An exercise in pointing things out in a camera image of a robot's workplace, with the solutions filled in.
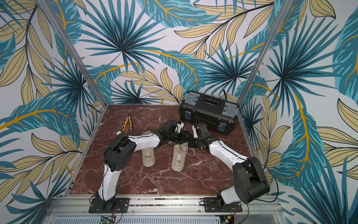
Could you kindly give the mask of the beige sneaker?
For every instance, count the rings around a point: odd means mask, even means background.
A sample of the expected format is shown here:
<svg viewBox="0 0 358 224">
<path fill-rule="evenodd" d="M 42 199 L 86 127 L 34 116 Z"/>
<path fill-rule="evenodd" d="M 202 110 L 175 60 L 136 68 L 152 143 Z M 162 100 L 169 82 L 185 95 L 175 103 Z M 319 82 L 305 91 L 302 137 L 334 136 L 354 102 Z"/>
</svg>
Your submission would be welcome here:
<svg viewBox="0 0 358 224">
<path fill-rule="evenodd" d="M 188 152 L 188 142 L 174 145 L 172 164 L 171 164 L 171 167 L 174 171 L 180 172 L 183 170 L 187 152 Z"/>
<path fill-rule="evenodd" d="M 145 167 L 151 167 L 155 164 L 155 153 L 153 147 L 142 149 L 142 162 Z"/>
</svg>

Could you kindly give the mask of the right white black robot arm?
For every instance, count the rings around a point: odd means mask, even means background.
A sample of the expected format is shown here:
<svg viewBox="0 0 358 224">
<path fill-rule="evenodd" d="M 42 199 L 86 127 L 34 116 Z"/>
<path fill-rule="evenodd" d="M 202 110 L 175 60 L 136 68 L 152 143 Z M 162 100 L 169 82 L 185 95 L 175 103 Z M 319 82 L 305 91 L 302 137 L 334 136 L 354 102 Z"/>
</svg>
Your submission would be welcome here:
<svg viewBox="0 0 358 224">
<path fill-rule="evenodd" d="M 227 146 L 217 137 L 212 137 L 205 124 L 192 126 L 194 145 L 205 149 L 231 168 L 234 185 L 219 193 L 225 204 L 249 202 L 270 192 L 263 166 L 256 157 L 246 157 Z"/>
</svg>

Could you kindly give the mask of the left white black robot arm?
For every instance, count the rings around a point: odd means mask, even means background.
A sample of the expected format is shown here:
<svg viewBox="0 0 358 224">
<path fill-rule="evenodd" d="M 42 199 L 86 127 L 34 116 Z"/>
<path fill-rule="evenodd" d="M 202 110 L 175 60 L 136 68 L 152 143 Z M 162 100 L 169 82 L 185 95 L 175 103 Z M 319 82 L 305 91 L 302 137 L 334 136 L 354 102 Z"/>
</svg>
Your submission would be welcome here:
<svg viewBox="0 0 358 224">
<path fill-rule="evenodd" d="M 104 174 L 91 205 L 99 205 L 105 210 L 113 208 L 117 181 L 122 170 L 129 164 L 133 153 L 161 147 L 170 141 L 175 143 L 184 141 L 186 133 L 182 130 L 183 127 L 182 122 L 168 120 L 157 131 L 146 131 L 139 136 L 128 136 L 121 131 L 118 132 L 117 137 L 104 153 Z"/>
</svg>

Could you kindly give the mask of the black grey toolbox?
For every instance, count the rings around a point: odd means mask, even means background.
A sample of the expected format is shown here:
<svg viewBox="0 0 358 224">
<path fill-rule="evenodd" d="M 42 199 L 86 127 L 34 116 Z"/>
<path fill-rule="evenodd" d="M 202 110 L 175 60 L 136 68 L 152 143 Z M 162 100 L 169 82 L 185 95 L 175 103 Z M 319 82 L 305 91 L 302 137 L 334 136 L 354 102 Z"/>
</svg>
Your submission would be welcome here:
<svg viewBox="0 0 358 224">
<path fill-rule="evenodd" d="M 208 129 L 226 136 L 235 130 L 238 113 L 237 104 L 194 91 L 184 96 L 179 107 L 182 121 L 204 123 Z"/>
</svg>

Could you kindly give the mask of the yellow handled pliers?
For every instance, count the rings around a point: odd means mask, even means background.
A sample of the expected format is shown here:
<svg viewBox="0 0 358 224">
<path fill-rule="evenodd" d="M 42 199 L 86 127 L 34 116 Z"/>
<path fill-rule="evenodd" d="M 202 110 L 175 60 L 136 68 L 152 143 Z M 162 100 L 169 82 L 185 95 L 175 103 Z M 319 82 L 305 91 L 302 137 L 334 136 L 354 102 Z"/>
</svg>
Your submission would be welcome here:
<svg viewBox="0 0 358 224">
<path fill-rule="evenodd" d="M 127 129 L 127 126 L 129 126 L 129 129 L 132 131 L 132 120 L 131 120 L 131 114 L 128 113 L 126 120 L 124 122 L 124 126 L 123 126 L 123 132 Z"/>
</svg>

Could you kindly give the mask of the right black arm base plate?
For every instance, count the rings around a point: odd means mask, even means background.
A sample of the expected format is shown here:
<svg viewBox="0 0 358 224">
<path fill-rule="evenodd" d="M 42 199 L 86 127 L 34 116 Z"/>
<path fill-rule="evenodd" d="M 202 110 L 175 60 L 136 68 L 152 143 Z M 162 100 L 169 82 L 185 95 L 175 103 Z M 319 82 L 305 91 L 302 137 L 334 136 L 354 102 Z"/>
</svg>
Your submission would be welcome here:
<svg viewBox="0 0 358 224">
<path fill-rule="evenodd" d="M 200 206 L 204 206 L 206 213 L 238 213 L 242 212 L 240 202 L 226 204 L 219 197 L 205 197 L 200 202 Z"/>
</svg>

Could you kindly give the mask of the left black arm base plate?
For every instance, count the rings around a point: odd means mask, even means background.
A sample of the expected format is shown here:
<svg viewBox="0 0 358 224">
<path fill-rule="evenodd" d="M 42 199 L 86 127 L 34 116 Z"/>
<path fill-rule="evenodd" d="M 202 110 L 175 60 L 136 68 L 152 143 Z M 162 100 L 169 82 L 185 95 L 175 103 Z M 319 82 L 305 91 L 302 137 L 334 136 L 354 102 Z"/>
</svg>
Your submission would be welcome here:
<svg viewBox="0 0 358 224">
<path fill-rule="evenodd" d="M 98 213 L 127 213 L 130 199 L 129 198 L 111 198 L 104 201 L 100 197 L 92 199 L 89 207 L 90 214 Z"/>
</svg>

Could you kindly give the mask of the right aluminium corner post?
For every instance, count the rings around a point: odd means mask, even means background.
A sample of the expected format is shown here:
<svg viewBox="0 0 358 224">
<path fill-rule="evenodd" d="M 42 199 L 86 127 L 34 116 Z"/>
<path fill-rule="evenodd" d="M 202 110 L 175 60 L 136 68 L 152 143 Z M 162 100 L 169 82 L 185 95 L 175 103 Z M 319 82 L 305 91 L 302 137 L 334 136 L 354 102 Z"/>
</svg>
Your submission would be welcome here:
<svg viewBox="0 0 358 224">
<path fill-rule="evenodd" d="M 253 53 L 255 56 L 257 56 L 257 58 L 248 78 L 246 79 L 245 86 L 240 93 L 239 99 L 237 101 L 238 106 L 243 105 L 245 97 L 249 92 L 250 86 L 253 84 L 262 61 L 273 44 L 292 3 L 293 1 L 276 1 L 274 4 L 273 13 L 268 20 L 266 28 L 257 34 L 256 37 L 253 38 L 253 41 L 249 42 L 250 45 L 246 49 L 249 53 Z"/>
</svg>

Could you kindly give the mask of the aluminium corner post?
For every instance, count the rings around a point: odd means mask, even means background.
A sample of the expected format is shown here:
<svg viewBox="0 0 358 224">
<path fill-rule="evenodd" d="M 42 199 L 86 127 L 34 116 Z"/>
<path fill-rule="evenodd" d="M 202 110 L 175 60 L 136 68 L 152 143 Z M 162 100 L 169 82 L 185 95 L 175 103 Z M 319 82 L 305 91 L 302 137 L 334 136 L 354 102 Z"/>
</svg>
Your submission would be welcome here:
<svg viewBox="0 0 358 224">
<path fill-rule="evenodd" d="M 107 107 L 107 103 L 104 101 L 102 94 L 96 87 L 94 80 L 92 79 L 91 75 L 89 74 L 89 71 L 87 70 L 85 64 L 83 63 L 79 53 L 76 51 L 76 48 L 71 41 L 68 33 L 65 31 L 63 25 L 60 24 L 60 19 L 58 16 L 56 16 L 56 13 L 54 9 L 52 8 L 49 1 L 45 0 L 39 0 L 37 1 L 39 3 L 39 6 L 44 11 L 44 14 L 50 21 L 50 23 L 53 25 L 54 30 L 57 32 L 59 37 L 61 38 L 64 46 L 68 49 L 69 54 L 71 55 L 72 59 L 78 66 L 78 69 L 84 76 L 84 78 L 87 80 L 88 86 L 92 89 L 94 92 L 94 95 L 96 96 L 97 100 L 100 102 L 102 107 Z"/>
<path fill-rule="evenodd" d="M 268 20 L 266 28 L 257 34 L 256 37 L 253 38 L 253 41 L 249 42 L 250 45 L 246 49 L 249 53 L 253 53 L 255 56 L 257 56 L 257 58 L 248 78 L 246 79 L 245 86 L 240 93 L 239 99 L 237 101 L 238 106 L 243 105 L 245 97 L 249 92 L 250 86 L 253 84 L 262 61 L 273 44 L 292 3 L 293 1 L 276 1 L 274 4 L 273 13 Z"/>
</svg>

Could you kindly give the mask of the aluminium front rail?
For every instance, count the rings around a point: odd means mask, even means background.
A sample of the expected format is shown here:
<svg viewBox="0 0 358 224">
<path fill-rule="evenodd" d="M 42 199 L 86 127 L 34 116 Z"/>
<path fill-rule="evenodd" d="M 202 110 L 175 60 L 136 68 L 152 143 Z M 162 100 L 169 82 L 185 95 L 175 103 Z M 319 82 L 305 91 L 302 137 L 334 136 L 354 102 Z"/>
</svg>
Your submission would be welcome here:
<svg viewBox="0 0 358 224">
<path fill-rule="evenodd" d="M 90 214 L 89 195 L 70 195 L 53 201 L 44 224 L 220 224 L 232 216 L 235 224 L 286 224 L 287 218 L 274 197 L 249 204 L 238 203 L 229 212 L 205 206 L 205 195 L 126 195 L 129 202 L 115 213 Z"/>
</svg>

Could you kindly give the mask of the left aluminium corner post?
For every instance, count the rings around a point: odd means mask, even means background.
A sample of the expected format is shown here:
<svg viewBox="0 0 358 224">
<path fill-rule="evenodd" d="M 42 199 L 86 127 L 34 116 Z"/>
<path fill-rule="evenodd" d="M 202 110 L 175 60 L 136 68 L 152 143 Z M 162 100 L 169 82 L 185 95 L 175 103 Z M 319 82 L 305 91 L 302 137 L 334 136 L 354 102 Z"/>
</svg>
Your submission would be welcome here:
<svg viewBox="0 0 358 224">
<path fill-rule="evenodd" d="M 104 101 L 102 94 L 96 87 L 94 80 L 92 79 L 91 75 L 89 74 L 89 71 L 87 70 L 85 64 L 83 63 L 79 53 L 76 51 L 76 48 L 71 41 L 68 33 L 65 31 L 63 25 L 60 24 L 60 19 L 58 16 L 56 16 L 56 13 L 54 9 L 52 8 L 49 1 L 45 0 L 39 0 L 37 1 L 39 3 L 39 6 L 44 11 L 44 14 L 50 21 L 50 23 L 53 25 L 54 30 L 57 32 L 59 37 L 61 38 L 64 46 L 68 49 L 69 54 L 71 55 L 72 59 L 78 66 L 78 69 L 84 76 L 84 78 L 87 80 L 88 86 L 92 89 L 94 92 L 94 95 L 96 96 L 97 100 L 100 102 L 102 107 L 107 107 L 107 103 Z"/>
</svg>

